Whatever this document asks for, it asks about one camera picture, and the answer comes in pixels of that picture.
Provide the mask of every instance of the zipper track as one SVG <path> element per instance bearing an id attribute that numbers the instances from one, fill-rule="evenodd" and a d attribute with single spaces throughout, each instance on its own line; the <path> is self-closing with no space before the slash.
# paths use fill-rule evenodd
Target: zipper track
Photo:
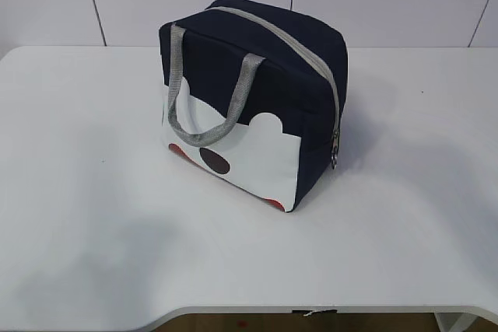
<path id="1" fill-rule="evenodd" d="M 206 9 L 205 12 L 210 10 L 218 10 L 223 12 L 232 13 L 234 15 L 240 16 L 244 19 L 248 19 L 254 23 L 257 23 L 263 26 L 265 29 L 274 33 L 278 38 L 283 40 L 289 47 L 291 47 L 294 52 L 296 52 L 306 63 L 309 64 L 319 75 L 325 78 L 330 86 L 332 87 L 332 94 L 334 97 L 334 108 L 335 108 L 335 117 L 334 117 L 334 131 L 332 132 L 332 137 L 334 138 L 338 134 L 339 128 L 339 95 L 337 91 L 337 85 L 335 84 L 334 76 L 332 71 L 328 67 L 327 63 L 322 60 L 320 56 L 315 54 L 313 51 L 310 51 L 308 48 L 303 46 L 298 40 L 296 40 L 293 36 L 280 29 L 278 26 L 270 23 L 269 21 L 262 19 L 252 13 L 245 12 L 241 9 L 230 8 L 230 7 L 212 7 Z"/>

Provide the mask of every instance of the navy blue bag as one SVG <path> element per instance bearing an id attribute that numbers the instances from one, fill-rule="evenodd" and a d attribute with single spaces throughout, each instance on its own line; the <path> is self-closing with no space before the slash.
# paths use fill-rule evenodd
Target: navy blue bag
<path id="1" fill-rule="evenodd" d="M 292 211 L 337 163 L 347 86 L 342 35 L 248 0 L 160 29 L 169 148 Z"/>

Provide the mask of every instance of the brown dot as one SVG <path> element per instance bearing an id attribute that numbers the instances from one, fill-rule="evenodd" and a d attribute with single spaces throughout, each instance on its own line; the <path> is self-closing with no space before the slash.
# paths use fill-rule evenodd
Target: brown dot
<path id="1" fill-rule="evenodd" d="M 207 148 L 200 148 L 199 153 L 201 153 L 202 160 L 212 171 L 218 174 L 226 174 L 230 171 L 230 164 L 218 153 Z"/>

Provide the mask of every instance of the zipper pull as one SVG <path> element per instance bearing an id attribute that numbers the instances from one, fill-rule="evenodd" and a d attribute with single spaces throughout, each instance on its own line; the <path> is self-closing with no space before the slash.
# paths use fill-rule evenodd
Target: zipper pull
<path id="1" fill-rule="evenodd" d="M 339 153 L 339 138 L 341 137 L 341 131 L 339 129 L 334 131 L 332 135 L 332 154 L 331 154 L 331 165 L 332 169 L 335 169 L 337 165 L 337 155 Z"/>

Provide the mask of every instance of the gray zipper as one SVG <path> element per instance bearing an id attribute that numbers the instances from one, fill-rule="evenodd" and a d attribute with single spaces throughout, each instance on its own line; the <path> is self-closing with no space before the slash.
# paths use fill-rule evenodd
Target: gray zipper
<path id="1" fill-rule="evenodd" d="M 332 87 L 332 94 L 334 97 L 334 108 L 335 108 L 335 122 L 334 122 L 334 131 L 332 132 L 332 156 L 331 156 L 331 164 L 332 167 L 335 168 L 337 164 L 337 153 L 339 147 L 339 95 L 337 92 L 337 85 L 335 84 L 334 76 L 332 71 L 328 67 L 327 63 L 322 60 L 320 56 L 315 54 L 313 51 L 310 51 L 308 48 L 303 46 L 298 40 L 292 37 L 290 34 L 286 33 L 284 30 L 280 29 L 276 25 L 268 22 L 261 17 L 253 15 L 252 13 L 242 11 L 240 9 L 230 8 L 230 7 L 212 7 L 206 9 L 206 11 L 210 10 L 218 10 L 224 11 L 228 13 L 232 13 L 234 15 L 240 16 L 242 18 L 248 19 L 254 23 L 257 23 L 263 26 L 265 29 L 274 33 L 277 37 L 283 40 L 289 47 L 291 47 L 305 62 L 309 64 L 319 75 L 323 78 L 327 79 Z"/>

